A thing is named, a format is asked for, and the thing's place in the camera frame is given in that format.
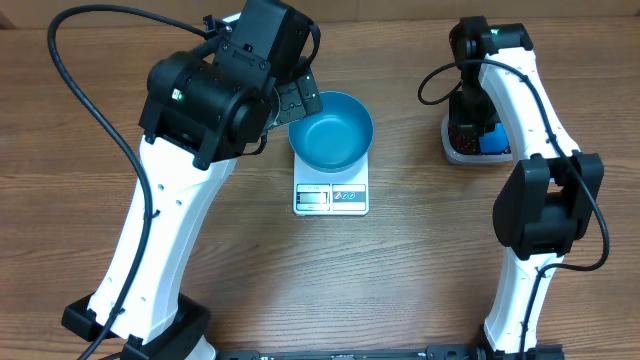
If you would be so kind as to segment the blue plastic measuring scoop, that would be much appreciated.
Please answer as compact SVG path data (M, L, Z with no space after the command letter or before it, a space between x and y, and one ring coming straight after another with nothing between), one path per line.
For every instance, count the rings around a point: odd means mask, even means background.
M497 123L491 132L479 137L482 155L501 155L509 151L509 141L502 123Z

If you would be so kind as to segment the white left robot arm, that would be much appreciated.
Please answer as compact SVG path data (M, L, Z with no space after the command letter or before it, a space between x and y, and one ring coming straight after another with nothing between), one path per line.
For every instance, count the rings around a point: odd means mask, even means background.
M201 43L156 63L147 78L137 176L110 266L98 289L68 305L62 325L95 350L121 338L123 359L213 359L209 311L181 283L201 226L239 158L271 129L320 112L304 47L319 26L281 1L249 1L204 18Z

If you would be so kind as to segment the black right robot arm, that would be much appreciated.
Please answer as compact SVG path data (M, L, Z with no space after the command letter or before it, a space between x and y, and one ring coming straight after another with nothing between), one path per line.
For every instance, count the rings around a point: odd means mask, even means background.
M460 82L441 125L448 160L512 161L492 210L504 248L498 290L472 359L561 359L540 346L536 326L555 271L593 214L604 165L585 154L559 121L521 23L491 26L463 17L449 33Z

